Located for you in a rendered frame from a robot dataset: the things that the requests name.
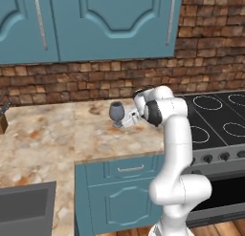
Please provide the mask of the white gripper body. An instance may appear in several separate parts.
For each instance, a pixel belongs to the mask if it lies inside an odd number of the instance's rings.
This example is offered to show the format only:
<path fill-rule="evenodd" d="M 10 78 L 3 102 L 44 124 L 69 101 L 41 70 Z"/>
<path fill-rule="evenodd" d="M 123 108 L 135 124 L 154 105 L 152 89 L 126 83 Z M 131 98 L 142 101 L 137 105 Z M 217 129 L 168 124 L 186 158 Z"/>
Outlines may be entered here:
<path fill-rule="evenodd" d="M 137 124 L 140 121 L 140 115 L 136 109 L 129 110 L 125 113 L 125 116 L 122 120 L 123 127 L 129 127 Z"/>

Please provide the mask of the grey wine glass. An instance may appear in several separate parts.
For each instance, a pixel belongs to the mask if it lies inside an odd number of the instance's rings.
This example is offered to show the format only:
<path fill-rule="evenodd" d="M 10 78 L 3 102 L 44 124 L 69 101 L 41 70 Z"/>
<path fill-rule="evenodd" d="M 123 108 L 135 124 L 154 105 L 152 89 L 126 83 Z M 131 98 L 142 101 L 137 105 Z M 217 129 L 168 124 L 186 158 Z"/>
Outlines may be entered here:
<path fill-rule="evenodd" d="M 120 101 L 113 101 L 109 108 L 109 117 L 113 120 L 113 126 L 115 128 L 121 128 L 122 120 L 124 118 L 124 108 Z"/>

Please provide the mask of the teal drawer front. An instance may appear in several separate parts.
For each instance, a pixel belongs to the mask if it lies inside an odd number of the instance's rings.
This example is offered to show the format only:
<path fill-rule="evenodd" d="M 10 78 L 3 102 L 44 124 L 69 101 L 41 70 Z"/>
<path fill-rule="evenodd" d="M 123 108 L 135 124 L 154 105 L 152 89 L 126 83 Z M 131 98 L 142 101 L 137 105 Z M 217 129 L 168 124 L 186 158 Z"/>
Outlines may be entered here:
<path fill-rule="evenodd" d="M 158 156 L 105 161 L 102 177 L 105 181 L 125 181 L 153 177 L 158 171 Z"/>

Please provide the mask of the black hob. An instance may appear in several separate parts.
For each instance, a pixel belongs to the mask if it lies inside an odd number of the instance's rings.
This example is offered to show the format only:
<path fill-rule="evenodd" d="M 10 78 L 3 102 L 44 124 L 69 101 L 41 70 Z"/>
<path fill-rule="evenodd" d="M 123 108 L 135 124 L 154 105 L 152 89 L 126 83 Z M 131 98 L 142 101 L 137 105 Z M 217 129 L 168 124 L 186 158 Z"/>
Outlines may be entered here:
<path fill-rule="evenodd" d="M 245 149 L 245 120 L 214 94 L 184 95 L 194 150 Z"/>

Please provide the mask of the teal base cupboard door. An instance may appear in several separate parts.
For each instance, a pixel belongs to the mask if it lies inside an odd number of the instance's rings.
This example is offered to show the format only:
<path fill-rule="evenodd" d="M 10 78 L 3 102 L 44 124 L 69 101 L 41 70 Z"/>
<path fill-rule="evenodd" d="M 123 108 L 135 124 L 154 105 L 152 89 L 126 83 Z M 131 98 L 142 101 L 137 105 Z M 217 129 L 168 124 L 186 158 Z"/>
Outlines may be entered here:
<path fill-rule="evenodd" d="M 148 194 L 151 179 L 89 187 L 92 226 L 95 234 L 154 225 L 161 207 Z"/>

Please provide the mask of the grey oven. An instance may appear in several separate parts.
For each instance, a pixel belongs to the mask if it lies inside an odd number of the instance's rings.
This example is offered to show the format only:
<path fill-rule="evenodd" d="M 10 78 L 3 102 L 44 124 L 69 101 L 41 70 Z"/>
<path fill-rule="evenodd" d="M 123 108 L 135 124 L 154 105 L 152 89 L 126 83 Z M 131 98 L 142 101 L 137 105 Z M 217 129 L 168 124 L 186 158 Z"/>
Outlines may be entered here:
<path fill-rule="evenodd" d="M 226 148 L 224 151 L 221 151 L 218 155 L 212 155 L 212 162 L 206 163 L 203 161 L 203 158 L 206 155 L 204 154 L 200 159 L 196 159 L 195 163 L 184 170 L 184 174 L 197 174 L 204 175 L 210 181 L 211 178 L 223 177 L 225 174 L 240 174 L 245 172 L 245 158 L 239 158 L 237 153 L 241 148 Z M 220 159 L 220 155 L 224 152 L 228 152 L 230 157 L 227 161 Z"/>

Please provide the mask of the black oven door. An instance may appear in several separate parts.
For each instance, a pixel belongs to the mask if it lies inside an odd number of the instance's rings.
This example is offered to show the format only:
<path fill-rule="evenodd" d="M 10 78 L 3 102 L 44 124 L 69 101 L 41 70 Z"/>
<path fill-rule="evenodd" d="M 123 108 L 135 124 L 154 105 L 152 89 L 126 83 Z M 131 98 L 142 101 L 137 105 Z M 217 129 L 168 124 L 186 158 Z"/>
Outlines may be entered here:
<path fill-rule="evenodd" d="M 212 195 L 187 218 L 190 228 L 245 219 L 245 172 L 211 178 Z"/>

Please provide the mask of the wooden knife block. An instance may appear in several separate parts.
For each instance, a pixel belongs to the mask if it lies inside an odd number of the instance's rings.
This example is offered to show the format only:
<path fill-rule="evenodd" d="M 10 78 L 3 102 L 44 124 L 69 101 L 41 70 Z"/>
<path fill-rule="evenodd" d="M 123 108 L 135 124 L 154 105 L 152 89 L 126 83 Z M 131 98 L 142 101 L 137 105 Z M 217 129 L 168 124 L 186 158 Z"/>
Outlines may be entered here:
<path fill-rule="evenodd" d="M 0 135 L 4 135 L 8 128 L 8 121 L 6 112 L 9 110 L 11 102 L 9 100 L 9 93 L 4 91 L 0 96 Z"/>

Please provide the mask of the grey sink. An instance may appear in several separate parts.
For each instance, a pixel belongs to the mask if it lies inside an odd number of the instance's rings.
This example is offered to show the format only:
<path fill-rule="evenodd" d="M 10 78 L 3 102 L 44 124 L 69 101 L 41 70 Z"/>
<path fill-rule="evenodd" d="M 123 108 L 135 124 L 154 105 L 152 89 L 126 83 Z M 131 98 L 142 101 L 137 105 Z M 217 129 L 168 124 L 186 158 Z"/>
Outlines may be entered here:
<path fill-rule="evenodd" d="M 56 182 L 0 188 L 0 236 L 52 236 Z"/>

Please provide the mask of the wide teal wall cupboard door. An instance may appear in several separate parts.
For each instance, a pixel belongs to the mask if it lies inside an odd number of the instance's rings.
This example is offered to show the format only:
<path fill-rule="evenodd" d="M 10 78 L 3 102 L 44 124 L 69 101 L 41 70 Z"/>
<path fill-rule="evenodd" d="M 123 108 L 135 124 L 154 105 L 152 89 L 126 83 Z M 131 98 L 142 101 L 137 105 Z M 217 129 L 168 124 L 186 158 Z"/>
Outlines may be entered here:
<path fill-rule="evenodd" d="M 62 61 L 160 58 L 174 55 L 182 0 L 52 0 Z"/>

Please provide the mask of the narrow teal wall cupboard door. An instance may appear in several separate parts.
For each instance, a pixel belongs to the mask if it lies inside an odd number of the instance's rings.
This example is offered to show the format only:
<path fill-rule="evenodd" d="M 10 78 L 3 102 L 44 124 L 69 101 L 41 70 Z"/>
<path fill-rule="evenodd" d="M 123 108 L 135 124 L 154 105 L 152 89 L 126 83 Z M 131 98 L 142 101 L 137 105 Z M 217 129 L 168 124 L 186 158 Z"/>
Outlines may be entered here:
<path fill-rule="evenodd" d="M 57 62 L 51 0 L 40 0 L 48 51 L 44 50 L 34 0 L 0 0 L 0 65 Z"/>

